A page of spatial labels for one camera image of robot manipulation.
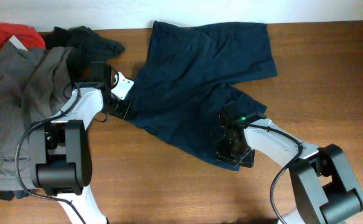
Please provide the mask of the navy blue shorts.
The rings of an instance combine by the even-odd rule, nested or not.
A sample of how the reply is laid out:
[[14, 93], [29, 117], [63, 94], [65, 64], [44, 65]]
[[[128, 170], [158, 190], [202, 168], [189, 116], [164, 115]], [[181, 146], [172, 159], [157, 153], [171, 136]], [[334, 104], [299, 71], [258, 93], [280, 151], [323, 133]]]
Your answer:
[[127, 96], [128, 120], [202, 161], [232, 169], [216, 158], [219, 112], [235, 101], [247, 114], [264, 113], [266, 106], [236, 84], [276, 75], [266, 24], [184, 28], [156, 21], [146, 63]]

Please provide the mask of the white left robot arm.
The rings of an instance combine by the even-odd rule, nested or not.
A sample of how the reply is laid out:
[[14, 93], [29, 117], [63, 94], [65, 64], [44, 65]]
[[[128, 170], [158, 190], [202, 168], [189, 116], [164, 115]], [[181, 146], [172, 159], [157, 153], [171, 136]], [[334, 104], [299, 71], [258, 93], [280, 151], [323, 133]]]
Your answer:
[[90, 74], [72, 85], [60, 111], [27, 133], [31, 181], [45, 192], [43, 198], [63, 207], [72, 223], [107, 223], [90, 187], [88, 128], [98, 113], [126, 119], [131, 108], [126, 96], [134, 82], [109, 64], [94, 62]]

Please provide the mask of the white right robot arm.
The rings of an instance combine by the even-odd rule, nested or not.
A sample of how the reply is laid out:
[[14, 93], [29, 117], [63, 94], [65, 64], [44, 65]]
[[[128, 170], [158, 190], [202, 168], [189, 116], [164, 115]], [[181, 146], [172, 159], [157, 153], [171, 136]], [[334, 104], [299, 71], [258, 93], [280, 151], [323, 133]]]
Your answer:
[[341, 223], [363, 211], [363, 191], [339, 146], [305, 142], [260, 112], [245, 113], [236, 102], [223, 106], [219, 118], [220, 161], [252, 167], [260, 151], [281, 166], [270, 186], [271, 206], [276, 183], [284, 172], [290, 174], [296, 208], [285, 215], [275, 210], [279, 223]]

